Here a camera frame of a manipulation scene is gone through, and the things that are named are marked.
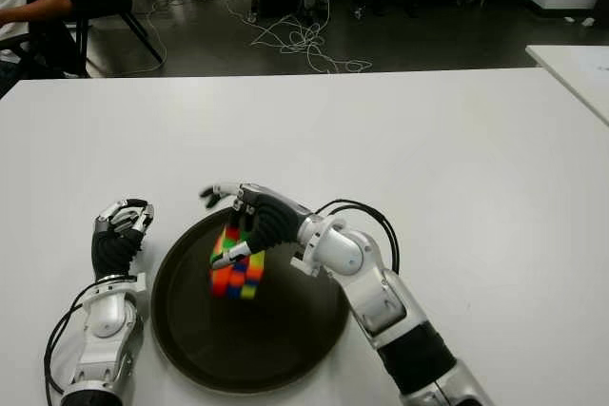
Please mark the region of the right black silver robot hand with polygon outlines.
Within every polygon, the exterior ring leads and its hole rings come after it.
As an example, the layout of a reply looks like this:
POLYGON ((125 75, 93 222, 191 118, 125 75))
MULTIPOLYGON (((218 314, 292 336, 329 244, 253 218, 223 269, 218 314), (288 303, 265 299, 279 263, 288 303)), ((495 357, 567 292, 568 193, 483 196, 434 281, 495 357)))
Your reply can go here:
POLYGON ((253 254, 285 242, 296 242, 298 233, 312 212, 288 197, 252 183, 213 184, 199 194, 211 209, 220 200, 234 196, 228 228, 243 228, 248 235, 210 258, 214 270, 227 267, 253 254))

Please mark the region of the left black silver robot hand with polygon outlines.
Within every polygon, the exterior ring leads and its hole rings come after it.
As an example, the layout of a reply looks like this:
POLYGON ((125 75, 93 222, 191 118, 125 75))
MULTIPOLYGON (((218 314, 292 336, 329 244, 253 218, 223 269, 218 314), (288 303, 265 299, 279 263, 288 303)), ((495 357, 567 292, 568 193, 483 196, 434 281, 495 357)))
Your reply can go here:
POLYGON ((154 220, 154 207, 141 199, 111 203, 94 220, 91 263, 94 277, 126 276, 154 220))

